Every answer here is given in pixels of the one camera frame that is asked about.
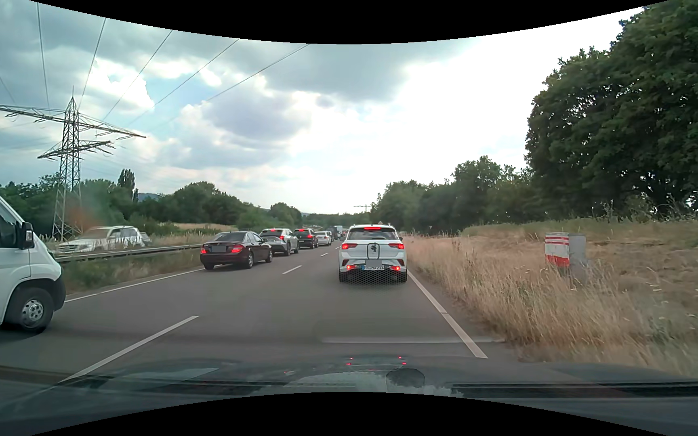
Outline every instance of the sky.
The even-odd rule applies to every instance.
[[[115,148],[83,153],[82,179],[129,168],[141,193],[207,181],[265,208],[361,212],[388,183],[442,182],[485,154],[523,167],[532,99],[558,59],[608,48],[639,11],[462,40],[311,44],[253,76],[303,44],[169,34],[48,5],[38,20],[34,2],[0,0],[0,105],[63,110],[73,95],[82,114],[145,136],[83,132]],[[62,128],[0,112],[0,182],[57,172],[37,157]]]

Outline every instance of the asphalt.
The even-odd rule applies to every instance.
[[[515,362],[417,273],[406,283],[340,283],[337,248],[72,294],[42,334],[0,330],[0,365],[23,373],[0,379],[0,403],[46,386],[29,371],[69,377],[174,358],[394,352]]]

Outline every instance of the tire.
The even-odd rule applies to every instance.
[[[5,312],[4,327],[42,333],[53,319],[53,297],[41,288],[22,288],[13,293]]]
[[[254,265],[254,254],[249,252],[249,254],[247,254],[247,261],[242,263],[240,266],[241,268],[249,269],[252,268],[252,265]]]

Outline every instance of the silver suv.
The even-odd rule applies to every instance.
[[[289,229],[265,229],[258,234],[264,242],[271,245],[275,253],[284,253],[289,256],[292,252],[297,254],[300,251],[298,238]]]

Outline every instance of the van side mirror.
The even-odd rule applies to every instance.
[[[18,248],[21,250],[28,250],[29,248],[34,248],[35,246],[34,227],[31,225],[31,223],[21,224],[18,235]]]

